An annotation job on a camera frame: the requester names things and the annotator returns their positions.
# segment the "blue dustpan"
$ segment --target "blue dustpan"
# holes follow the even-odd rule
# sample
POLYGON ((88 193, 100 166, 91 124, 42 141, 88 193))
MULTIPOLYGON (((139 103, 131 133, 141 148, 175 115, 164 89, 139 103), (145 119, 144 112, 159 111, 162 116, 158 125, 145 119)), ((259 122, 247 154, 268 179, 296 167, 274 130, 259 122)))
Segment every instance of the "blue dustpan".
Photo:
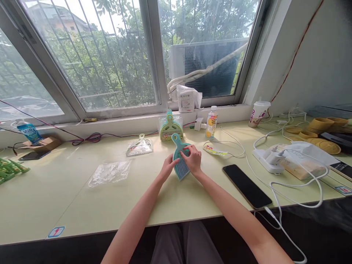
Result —
POLYGON ((180 159, 180 161, 176 164, 175 166, 175 172, 176 175, 180 180, 182 180, 189 172, 190 170, 188 169, 186 162, 184 161, 184 159, 181 157, 180 151, 183 152, 183 154, 185 154, 186 156, 189 156, 189 150, 183 150, 183 148, 185 146, 188 146, 190 144, 188 143, 182 143, 180 136, 177 133, 172 134, 172 141, 175 143, 176 145, 176 150, 175 153, 173 154, 173 158, 172 160, 176 160, 176 159, 180 159))

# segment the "plastic bag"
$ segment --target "plastic bag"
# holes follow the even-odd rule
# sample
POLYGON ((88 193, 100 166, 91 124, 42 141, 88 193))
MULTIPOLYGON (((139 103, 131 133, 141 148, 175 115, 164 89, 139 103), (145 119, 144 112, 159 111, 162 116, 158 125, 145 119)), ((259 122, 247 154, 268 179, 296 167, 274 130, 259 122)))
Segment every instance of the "plastic bag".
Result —
POLYGON ((131 162, 132 160, 122 160, 100 164, 89 180, 88 187, 95 187, 105 183, 115 183, 126 179, 131 162))
POLYGON ((153 152, 153 144, 151 140, 145 139, 144 134, 139 135, 139 140, 129 143, 126 151, 126 157, 144 155, 153 152))
POLYGON ((194 106, 196 108, 201 107, 203 93, 197 92, 194 88, 189 88, 180 84, 176 86, 176 89, 180 113, 194 112, 194 106))

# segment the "person's left hand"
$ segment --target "person's left hand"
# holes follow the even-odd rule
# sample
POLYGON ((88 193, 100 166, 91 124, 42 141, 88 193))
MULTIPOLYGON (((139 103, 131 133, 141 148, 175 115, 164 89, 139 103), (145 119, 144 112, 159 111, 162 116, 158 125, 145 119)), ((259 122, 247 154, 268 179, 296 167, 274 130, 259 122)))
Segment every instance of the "person's left hand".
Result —
POLYGON ((164 161, 164 164, 161 168, 161 171, 158 175, 157 178, 161 179, 162 182, 164 183, 167 178, 170 176, 170 173, 172 171, 172 169, 175 167, 175 165, 180 161, 180 159, 175 159, 174 161, 172 161, 172 156, 173 154, 170 154, 164 161))

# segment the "hand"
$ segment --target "hand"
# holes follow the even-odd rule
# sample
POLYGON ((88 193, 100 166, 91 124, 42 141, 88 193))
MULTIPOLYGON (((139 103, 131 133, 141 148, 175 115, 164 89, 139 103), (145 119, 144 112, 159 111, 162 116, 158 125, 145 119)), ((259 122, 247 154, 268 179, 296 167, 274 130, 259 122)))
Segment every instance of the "hand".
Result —
POLYGON ((184 150, 188 149, 190 151, 190 155, 187 157, 185 154, 183 154, 182 151, 180 151, 181 157, 184 158, 184 161, 186 162, 187 167, 189 168, 190 172, 196 176, 201 170, 201 159, 202 159, 202 153, 197 150, 197 148, 194 145, 189 145, 187 147, 183 148, 184 150))
POLYGON ((172 169, 175 167, 175 165, 180 161, 180 159, 175 159, 172 161, 173 154, 170 154, 164 161, 164 164, 161 168, 161 171, 158 175, 157 178, 161 179, 162 182, 164 183, 167 178, 170 176, 170 173, 172 169))

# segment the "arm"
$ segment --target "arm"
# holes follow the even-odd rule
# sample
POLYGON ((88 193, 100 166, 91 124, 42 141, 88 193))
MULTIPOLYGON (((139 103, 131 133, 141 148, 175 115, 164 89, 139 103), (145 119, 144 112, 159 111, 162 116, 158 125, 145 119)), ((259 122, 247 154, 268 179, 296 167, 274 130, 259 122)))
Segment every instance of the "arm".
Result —
POLYGON ((185 147, 190 150, 189 157, 181 156, 194 177, 203 185, 227 221, 245 240, 259 264, 293 263, 270 233, 240 202, 217 185, 201 170, 201 152, 194 145, 185 147))
POLYGON ((166 158, 161 172, 151 186, 133 207, 111 242, 102 264, 128 264, 147 225, 161 186, 169 177, 179 159, 172 161, 172 154, 166 158))

